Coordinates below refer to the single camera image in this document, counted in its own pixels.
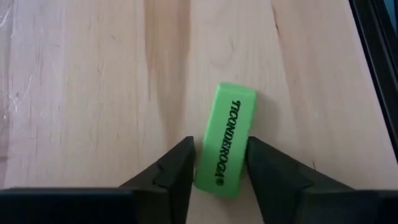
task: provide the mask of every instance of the wooden table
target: wooden table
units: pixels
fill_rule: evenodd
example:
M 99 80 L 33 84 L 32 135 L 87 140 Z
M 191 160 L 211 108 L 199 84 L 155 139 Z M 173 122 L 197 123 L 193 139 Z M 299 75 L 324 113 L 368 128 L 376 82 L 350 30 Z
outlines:
M 184 136 L 215 87 L 259 99 L 252 134 L 359 189 L 398 166 L 347 0 L 0 1 L 0 185 L 118 186 Z M 193 188 L 188 223 L 259 223 L 247 177 Z

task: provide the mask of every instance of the rectangular eraser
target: rectangular eraser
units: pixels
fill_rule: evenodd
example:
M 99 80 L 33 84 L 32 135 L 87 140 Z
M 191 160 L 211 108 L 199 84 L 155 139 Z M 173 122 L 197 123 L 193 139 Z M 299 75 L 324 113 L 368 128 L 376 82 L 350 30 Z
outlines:
M 196 188 L 223 197 L 240 192 L 241 172 L 256 92 L 230 83 L 218 85 L 196 171 Z

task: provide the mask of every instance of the black plastic jaw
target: black plastic jaw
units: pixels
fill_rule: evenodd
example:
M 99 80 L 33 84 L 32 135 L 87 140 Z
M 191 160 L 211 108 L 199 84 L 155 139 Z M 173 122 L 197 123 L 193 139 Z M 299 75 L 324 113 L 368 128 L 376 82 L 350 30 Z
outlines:
M 354 190 L 254 137 L 246 161 L 267 224 L 398 223 L 397 192 Z
M 185 223 L 195 147 L 186 137 L 114 189 L 0 191 L 0 223 Z

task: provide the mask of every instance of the wooden surface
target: wooden surface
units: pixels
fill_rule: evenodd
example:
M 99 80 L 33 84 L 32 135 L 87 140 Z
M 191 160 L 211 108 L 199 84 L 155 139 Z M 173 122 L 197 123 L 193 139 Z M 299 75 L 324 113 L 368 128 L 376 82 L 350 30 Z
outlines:
M 398 167 L 346 0 L 1 0 L 0 184 L 118 186 L 184 136 L 215 87 L 258 91 L 252 134 L 359 189 Z M 188 223 L 259 223 L 193 188 Z

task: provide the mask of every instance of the light wood grain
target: light wood grain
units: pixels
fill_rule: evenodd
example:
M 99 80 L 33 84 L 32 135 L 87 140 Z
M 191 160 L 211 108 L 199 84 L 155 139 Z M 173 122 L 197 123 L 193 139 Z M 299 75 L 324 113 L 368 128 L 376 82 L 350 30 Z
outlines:
M 219 82 L 257 90 L 252 134 L 359 189 L 398 167 L 345 0 L 0 1 L 0 184 L 118 186 L 184 136 Z M 193 189 L 188 223 L 259 223 Z

